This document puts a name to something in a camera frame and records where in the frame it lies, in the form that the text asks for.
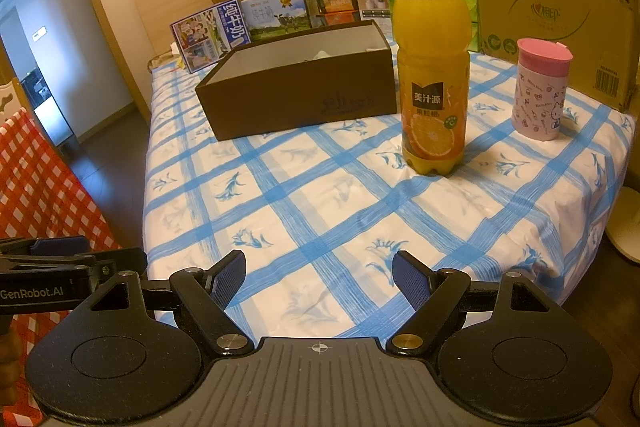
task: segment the doorway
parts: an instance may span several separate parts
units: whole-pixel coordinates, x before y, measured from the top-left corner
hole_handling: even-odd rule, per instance
[[[0,0],[0,38],[55,145],[135,108],[91,0]]]

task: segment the silver bolt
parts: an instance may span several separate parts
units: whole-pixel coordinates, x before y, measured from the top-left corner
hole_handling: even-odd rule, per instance
[[[394,336],[391,343],[398,349],[417,349],[422,345],[422,339],[418,335],[403,333],[402,335]]]
[[[248,342],[246,336],[238,335],[237,333],[228,333],[227,335],[218,337],[216,340],[216,344],[227,351],[242,349]]]

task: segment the human hand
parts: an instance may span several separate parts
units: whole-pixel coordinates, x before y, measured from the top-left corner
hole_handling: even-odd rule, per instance
[[[22,345],[14,330],[0,335],[0,406],[13,405],[18,400],[15,383],[20,377]]]

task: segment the orange juice bottle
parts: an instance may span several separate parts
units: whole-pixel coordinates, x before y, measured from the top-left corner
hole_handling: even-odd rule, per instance
[[[394,37],[402,153],[419,174],[462,162],[469,92],[471,16],[465,0],[396,0]]]

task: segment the pink tumbler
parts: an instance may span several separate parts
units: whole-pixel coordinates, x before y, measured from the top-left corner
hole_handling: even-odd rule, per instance
[[[518,77],[511,122],[516,131],[534,140],[560,134],[569,65],[574,56],[560,42],[518,41]]]

